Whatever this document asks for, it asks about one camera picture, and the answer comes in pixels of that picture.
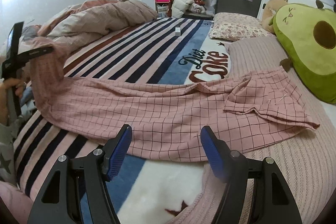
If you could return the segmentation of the person left hand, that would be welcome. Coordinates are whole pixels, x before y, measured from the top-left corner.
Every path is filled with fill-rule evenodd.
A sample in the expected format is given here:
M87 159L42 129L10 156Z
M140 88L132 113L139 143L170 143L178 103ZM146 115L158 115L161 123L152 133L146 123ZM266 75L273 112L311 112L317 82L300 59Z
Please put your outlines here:
M0 84L0 122L6 126L9 117L9 111L7 107L7 91L14 88L15 95L22 98L24 91L24 82L20 79L7 79Z

